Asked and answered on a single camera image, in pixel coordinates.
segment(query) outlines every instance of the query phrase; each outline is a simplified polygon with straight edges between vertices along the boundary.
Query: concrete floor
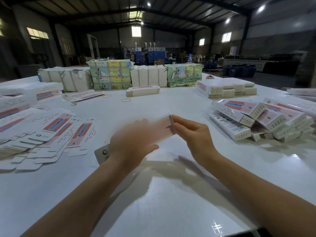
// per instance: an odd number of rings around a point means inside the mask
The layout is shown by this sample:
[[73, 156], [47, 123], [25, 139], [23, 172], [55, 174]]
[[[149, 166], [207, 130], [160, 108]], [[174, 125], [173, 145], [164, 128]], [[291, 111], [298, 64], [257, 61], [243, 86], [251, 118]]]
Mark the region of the concrete floor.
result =
[[[221, 73], [211, 73], [212, 75], [215, 76], [220, 76]], [[254, 77], [236, 77], [238, 79], [243, 79], [243, 80], [248, 80], [251, 82], [256, 83], [257, 85], [262, 85], [265, 87], [272, 87], [272, 88], [293, 88], [295, 87], [295, 80], [296, 78], [293, 76], [283, 76], [283, 75], [273, 75], [273, 74], [267, 74], [267, 73], [261, 73], [261, 72], [256, 72]]]

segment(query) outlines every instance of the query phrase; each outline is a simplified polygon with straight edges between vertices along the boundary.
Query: blue machine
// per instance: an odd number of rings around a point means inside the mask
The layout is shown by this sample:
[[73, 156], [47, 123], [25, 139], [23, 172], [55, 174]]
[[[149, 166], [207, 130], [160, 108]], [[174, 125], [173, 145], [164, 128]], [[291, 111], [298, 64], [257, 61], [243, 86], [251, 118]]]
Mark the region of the blue machine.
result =
[[141, 60], [143, 57], [142, 48], [136, 47], [135, 48], [135, 62], [139, 63], [139, 60]]
[[154, 47], [154, 60], [165, 59], [167, 57], [165, 47]]
[[149, 63], [154, 63], [154, 47], [148, 47], [148, 60]]

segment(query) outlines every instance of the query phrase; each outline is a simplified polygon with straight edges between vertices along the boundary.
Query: person's right hand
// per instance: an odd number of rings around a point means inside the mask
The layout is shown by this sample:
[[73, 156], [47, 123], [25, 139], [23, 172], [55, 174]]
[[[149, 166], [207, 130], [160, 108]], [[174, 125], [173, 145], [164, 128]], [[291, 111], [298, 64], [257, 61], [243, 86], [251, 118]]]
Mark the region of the person's right hand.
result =
[[177, 134], [186, 141], [193, 158], [202, 166], [218, 155], [206, 124], [172, 115]]

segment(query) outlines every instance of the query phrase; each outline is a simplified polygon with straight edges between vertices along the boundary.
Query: white table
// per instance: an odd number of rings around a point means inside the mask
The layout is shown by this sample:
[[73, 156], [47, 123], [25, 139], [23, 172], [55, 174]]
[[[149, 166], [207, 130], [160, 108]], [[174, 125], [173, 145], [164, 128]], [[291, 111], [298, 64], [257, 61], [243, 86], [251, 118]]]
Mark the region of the white table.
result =
[[[263, 86], [257, 88], [257, 96], [242, 99], [262, 100], [283, 93]], [[88, 99], [77, 106], [59, 101], [60, 97], [41, 103], [71, 110], [79, 117], [102, 118], [103, 124], [87, 155], [63, 154], [57, 163], [35, 172], [0, 174], [0, 236], [21, 235], [89, 176], [98, 167], [93, 151], [109, 141], [115, 125], [126, 119], [167, 113], [207, 124], [221, 154], [316, 204], [316, 146], [312, 137], [269, 151], [250, 140], [235, 143], [205, 117], [202, 110], [210, 107], [211, 100], [198, 95], [194, 87], [162, 88], [160, 94], [132, 97], [126, 103], [121, 102], [126, 98], [124, 90], [107, 93], [112, 96]], [[159, 146], [118, 187], [115, 193], [123, 192], [91, 236], [217, 237], [258, 228], [219, 181], [196, 167], [179, 136], [174, 135]]]

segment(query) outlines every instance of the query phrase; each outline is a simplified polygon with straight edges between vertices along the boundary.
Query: hand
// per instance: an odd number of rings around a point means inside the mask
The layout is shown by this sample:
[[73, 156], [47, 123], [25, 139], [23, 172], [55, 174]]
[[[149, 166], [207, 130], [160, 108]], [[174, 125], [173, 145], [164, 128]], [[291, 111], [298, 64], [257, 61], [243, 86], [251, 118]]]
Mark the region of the hand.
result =
[[219, 153], [215, 149], [207, 125], [172, 115], [177, 134], [186, 141], [193, 158], [202, 166]]
[[158, 145], [148, 145], [151, 137], [148, 120], [135, 121], [117, 131], [110, 140], [109, 159], [131, 172], [146, 155], [158, 149]]

